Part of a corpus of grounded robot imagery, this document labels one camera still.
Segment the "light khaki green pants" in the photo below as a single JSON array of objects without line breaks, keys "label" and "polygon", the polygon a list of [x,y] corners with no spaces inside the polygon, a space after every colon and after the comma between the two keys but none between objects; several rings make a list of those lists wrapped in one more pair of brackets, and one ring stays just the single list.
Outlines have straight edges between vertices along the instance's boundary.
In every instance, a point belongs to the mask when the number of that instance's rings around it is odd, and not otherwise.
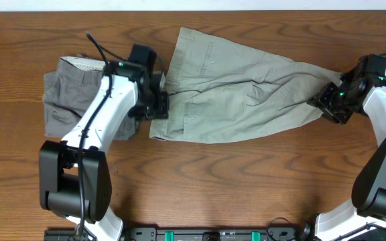
[{"label": "light khaki green pants", "polygon": [[165,141],[232,143],[308,124],[308,101],[340,74],[183,27],[164,85],[169,117],[149,135]]}]

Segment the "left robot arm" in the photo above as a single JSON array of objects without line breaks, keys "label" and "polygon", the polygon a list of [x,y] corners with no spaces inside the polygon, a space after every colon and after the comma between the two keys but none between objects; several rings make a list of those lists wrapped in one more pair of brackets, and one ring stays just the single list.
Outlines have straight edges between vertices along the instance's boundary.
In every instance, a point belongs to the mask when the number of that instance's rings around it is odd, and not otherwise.
[{"label": "left robot arm", "polygon": [[153,73],[156,60],[155,51],[139,44],[126,60],[105,60],[100,88],[78,124],[61,141],[42,145],[40,205],[76,225],[47,230],[44,240],[120,240],[123,221],[109,206],[107,151],[125,117],[169,117],[163,78]]}]

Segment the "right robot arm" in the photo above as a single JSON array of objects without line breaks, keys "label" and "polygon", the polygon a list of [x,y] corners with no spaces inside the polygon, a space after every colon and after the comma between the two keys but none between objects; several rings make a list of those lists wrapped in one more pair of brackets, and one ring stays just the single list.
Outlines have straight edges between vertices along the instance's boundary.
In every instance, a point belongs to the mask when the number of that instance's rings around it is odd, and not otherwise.
[{"label": "right robot arm", "polygon": [[323,86],[308,104],[336,124],[347,123],[354,113],[368,117],[377,149],[355,179],[350,199],[317,215],[300,240],[356,240],[373,231],[386,233],[386,53],[361,57],[340,81]]}]

